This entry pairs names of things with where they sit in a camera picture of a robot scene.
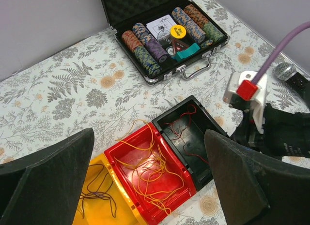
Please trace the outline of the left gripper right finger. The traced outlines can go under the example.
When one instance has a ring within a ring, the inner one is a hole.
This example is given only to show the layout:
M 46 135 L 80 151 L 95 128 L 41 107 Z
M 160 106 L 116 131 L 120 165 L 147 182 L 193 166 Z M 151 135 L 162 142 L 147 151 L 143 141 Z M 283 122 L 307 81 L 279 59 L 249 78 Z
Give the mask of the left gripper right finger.
M 308 225 L 310 171 L 206 130 L 206 153 L 229 225 Z

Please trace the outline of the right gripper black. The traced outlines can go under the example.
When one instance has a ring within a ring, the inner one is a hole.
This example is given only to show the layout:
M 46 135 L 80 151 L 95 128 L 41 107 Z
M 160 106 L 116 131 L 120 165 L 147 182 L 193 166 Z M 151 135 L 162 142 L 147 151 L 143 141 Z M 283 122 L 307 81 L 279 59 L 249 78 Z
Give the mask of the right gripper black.
M 243 118 L 230 139 L 255 151 L 269 152 L 264 143 L 264 134 L 259 133 L 255 125 L 254 109 L 250 107 L 250 101 L 245 101 L 240 96 L 233 95 L 230 107 L 243 112 Z

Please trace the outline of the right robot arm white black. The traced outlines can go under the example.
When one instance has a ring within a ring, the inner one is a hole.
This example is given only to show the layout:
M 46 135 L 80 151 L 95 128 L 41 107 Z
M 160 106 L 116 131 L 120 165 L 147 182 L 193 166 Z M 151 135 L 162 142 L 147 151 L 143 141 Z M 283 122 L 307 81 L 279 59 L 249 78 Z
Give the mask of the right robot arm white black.
M 261 134 L 254 123 L 254 110 L 250 108 L 250 102 L 237 95 L 232 97 L 230 104 L 243 112 L 241 123 L 230 136 L 233 141 L 275 159 L 282 156 L 310 157 L 309 113 L 292 114 L 267 103 Z

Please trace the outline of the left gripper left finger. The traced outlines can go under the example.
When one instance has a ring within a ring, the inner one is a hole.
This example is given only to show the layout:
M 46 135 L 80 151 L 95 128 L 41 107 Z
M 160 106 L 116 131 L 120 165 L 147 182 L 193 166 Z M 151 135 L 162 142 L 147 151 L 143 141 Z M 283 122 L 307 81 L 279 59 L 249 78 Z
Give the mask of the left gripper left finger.
M 94 146 L 84 129 L 0 166 L 2 225 L 70 225 Z

